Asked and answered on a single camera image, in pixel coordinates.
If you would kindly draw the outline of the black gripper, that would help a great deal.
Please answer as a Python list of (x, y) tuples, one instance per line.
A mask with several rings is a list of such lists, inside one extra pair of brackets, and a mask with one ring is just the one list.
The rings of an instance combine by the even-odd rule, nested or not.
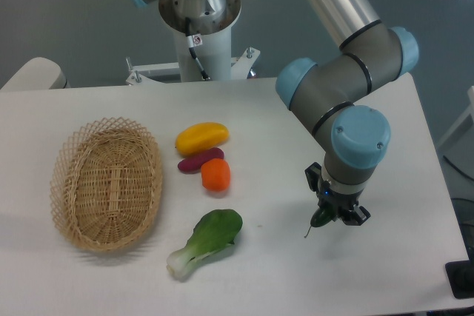
[(317, 162), (306, 168), (304, 174), (310, 190), (318, 194), (318, 205), (331, 208), (345, 225), (361, 226), (370, 218), (368, 210), (358, 202), (364, 189), (349, 187), (349, 192), (338, 192), (329, 181), (319, 180), (321, 165)]

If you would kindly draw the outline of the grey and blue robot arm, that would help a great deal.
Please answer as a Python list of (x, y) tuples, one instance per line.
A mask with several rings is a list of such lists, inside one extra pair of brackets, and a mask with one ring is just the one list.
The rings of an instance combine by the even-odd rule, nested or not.
[[(230, 28), (240, 0), (132, 0), (157, 2), (163, 22), (175, 33), (182, 81), (225, 81), (236, 73)], [(418, 44), (402, 27), (385, 27), (368, 0), (309, 0), (340, 49), (319, 65), (308, 58), (289, 63), (276, 79), (276, 92), (324, 150), (322, 163), (305, 175), (318, 197), (311, 226), (341, 220), (359, 226), (370, 216), (359, 196), (383, 159), (390, 125), (358, 101), (411, 71)]]

